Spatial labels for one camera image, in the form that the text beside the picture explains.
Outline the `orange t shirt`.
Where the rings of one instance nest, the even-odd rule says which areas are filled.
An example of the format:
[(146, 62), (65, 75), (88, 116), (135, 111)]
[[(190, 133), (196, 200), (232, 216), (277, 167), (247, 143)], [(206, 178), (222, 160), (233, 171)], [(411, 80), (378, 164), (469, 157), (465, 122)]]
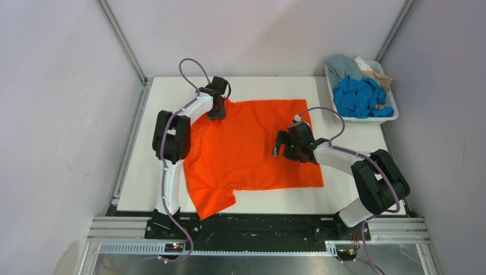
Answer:
[(223, 120), (200, 117), (191, 126), (191, 148), (183, 162), (187, 192), (206, 219), (236, 202), (235, 191), (323, 187), (321, 168), (272, 155), (277, 133), (307, 102), (256, 100), (228, 102)]

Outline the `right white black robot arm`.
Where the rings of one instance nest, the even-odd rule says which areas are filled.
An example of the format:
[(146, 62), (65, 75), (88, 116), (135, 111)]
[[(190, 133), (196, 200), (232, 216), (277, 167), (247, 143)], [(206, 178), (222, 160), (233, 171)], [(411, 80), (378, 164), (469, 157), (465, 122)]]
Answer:
[(333, 232), (340, 239), (348, 239), (363, 221), (400, 212), (400, 201), (410, 194), (408, 182), (386, 150), (360, 152), (338, 146), (332, 139), (315, 139), (305, 121), (295, 121), (286, 131), (279, 131), (272, 154), (331, 167), (353, 177), (358, 198), (339, 210), (333, 223)]

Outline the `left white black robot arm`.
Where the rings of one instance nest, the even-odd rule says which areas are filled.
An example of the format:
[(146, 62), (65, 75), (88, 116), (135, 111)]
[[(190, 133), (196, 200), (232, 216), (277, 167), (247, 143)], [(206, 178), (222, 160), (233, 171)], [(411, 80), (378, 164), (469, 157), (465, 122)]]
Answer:
[(202, 116), (211, 120), (226, 117), (225, 100), (231, 94), (228, 80), (214, 76), (180, 109), (162, 110), (156, 118), (152, 149), (159, 161), (159, 197), (151, 221), (166, 238), (175, 238), (181, 223), (175, 219), (180, 209), (179, 184), (183, 161), (191, 148), (191, 125)]

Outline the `grey blue t shirt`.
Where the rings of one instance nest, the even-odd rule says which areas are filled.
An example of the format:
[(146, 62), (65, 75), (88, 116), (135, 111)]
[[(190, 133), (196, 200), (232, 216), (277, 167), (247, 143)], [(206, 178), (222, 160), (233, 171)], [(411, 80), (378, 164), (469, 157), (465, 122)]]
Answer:
[(350, 76), (355, 80), (363, 80), (365, 77), (356, 61), (345, 55), (333, 55), (327, 58), (324, 63), (328, 69), (326, 75), (330, 81), (331, 88), (336, 87), (346, 76)]

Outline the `beige t shirt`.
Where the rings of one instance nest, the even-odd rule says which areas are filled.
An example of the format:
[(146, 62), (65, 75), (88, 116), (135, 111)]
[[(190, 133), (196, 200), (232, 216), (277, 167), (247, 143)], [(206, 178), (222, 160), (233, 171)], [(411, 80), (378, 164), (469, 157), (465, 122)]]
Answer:
[(383, 89), (388, 100), (394, 79), (382, 72), (382, 67), (377, 61), (364, 60), (361, 56), (355, 57), (354, 61), (365, 76), (373, 79)]

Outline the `white plastic laundry basket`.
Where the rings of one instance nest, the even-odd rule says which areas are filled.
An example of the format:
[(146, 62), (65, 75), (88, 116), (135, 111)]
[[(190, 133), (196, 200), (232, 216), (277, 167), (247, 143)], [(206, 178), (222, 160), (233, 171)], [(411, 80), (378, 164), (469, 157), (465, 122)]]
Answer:
[(324, 66), (331, 106), (337, 125), (343, 116), (347, 125), (374, 125), (398, 118), (391, 92), (393, 79), (377, 61), (339, 56)]

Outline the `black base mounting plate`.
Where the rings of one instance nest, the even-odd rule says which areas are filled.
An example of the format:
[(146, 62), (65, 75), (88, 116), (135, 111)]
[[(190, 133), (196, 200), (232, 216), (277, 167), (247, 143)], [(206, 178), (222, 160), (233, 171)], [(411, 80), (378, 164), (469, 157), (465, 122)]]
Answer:
[(180, 240), (198, 252), (326, 252), (327, 241), (370, 240), (360, 225), (347, 227), (331, 215), (215, 214), (200, 219), (196, 213), (176, 212), (169, 218), (154, 210), (145, 239)]

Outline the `right controller board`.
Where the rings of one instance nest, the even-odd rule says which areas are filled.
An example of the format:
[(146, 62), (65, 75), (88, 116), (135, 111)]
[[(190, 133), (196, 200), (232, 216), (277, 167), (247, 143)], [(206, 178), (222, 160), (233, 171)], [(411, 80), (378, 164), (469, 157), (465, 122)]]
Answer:
[(357, 257), (356, 249), (338, 249), (336, 252), (336, 258), (340, 262), (352, 261), (354, 262)]

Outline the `controller board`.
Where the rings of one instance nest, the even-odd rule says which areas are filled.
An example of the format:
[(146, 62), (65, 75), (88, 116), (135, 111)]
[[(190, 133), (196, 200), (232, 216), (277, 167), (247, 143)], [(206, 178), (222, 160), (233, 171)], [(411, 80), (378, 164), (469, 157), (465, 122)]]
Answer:
[(340, 262), (352, 261), (354, 262), (357, 257), (356, 249), (338, 249), (336, 252), (336, 258)]
[(185, 251), (184, 243), (170, 242), (170, 243), (165, 243), (164, 245), (165, 253), (182, 253), (184, 251)]

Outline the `left controller board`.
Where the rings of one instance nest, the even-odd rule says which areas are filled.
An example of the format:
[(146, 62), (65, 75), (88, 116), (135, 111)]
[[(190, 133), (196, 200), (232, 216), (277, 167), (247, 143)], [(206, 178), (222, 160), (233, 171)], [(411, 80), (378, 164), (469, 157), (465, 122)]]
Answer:
[(184, 251), (185, 251), (184, 243), (170, 242), (170, 243), (165, 243), (164, 245), (165, 253), (182, 253)]

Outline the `left aluminium corner post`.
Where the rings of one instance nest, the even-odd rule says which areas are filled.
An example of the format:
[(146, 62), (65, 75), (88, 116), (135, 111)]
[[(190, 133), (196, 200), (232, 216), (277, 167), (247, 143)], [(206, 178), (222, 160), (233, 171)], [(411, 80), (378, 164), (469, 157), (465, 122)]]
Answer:
[(130, 67), (134, 71), (135, 75), (137, 76), (138, 80), (142, 85), (146, 85), (147, 83), (147, 76), (143, 72), (142, 67), (136, 55), (125, 36), (122, 27), (120, 26), (115, 13), (113, 12), (111, 5), (106, 0), (95, 0), (96, 4), (98, 5), (103, 17), (105, 18), (108, 27), (110, 28), (115, 40), (118, 42), (124, 56), (126, 57)]

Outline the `aluminium corner post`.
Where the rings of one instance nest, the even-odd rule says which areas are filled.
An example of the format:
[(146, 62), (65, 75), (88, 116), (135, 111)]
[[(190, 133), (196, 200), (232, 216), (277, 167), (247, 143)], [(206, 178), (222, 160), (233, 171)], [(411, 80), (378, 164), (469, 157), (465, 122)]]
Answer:
[(404, 1), (398, 15), (392, 23), (390, 30), (388, 31), (385, 40), (383, 41), (376, 57), (375, 61), (382, 62), (387, 53), (389, 52), (391, 46), (393, 45), (395, 39), (398, 37), (401, 29), (404, 27), (407, 19), (411, 16), (418, 0), (406, 0)]
[(95, 0), (96, 4), (98, 5), (103, 17), (105, 18), (108, 27), (110, 28), (115, 40), (118, 42), (124, 56), (126, 57), (130, 67), (134, 71), (135, 75), (137, 76), (138, 80), (142, 85), (146, 85), (147, 83), (147, 76), (143, 72), (142, 67), (136, 55), (125, 36), (122, 27), (120, 26), (115, 13), (113, 12), (111, 5), (106, 0)]

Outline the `right aluminium corner post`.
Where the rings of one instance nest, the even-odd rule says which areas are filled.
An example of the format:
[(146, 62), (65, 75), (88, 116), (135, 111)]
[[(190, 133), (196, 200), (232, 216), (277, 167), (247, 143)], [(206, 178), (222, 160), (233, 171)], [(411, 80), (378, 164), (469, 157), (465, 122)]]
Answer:
[(385, 40), (383, 41), (376, 57), (375, 61), (382, 62), (387, 53), (389, 52), (391, 46), (393, 45), (395, 39), (398, 37), (401, 29), (404, 27), (407, 19), (411, 16), (418, 0), (406, 0), (404, 1), (398, 15), (392, 23), (390, 30), (388, 31)]

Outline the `aluminium front frame rail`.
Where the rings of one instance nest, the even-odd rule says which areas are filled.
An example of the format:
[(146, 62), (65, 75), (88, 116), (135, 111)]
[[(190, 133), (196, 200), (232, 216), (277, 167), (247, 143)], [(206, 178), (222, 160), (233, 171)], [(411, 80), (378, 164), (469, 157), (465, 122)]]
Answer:
[[(165, 243), (145, 239), (150, 213), (95, 217), (77, 274), (442, 274), (423, 218), (385, 215), (368, 222), (370, 240), (327, 241), (326, 252), (165, 253)], [(354, 262), (340, 262), (338, 249), (356, 249)]]

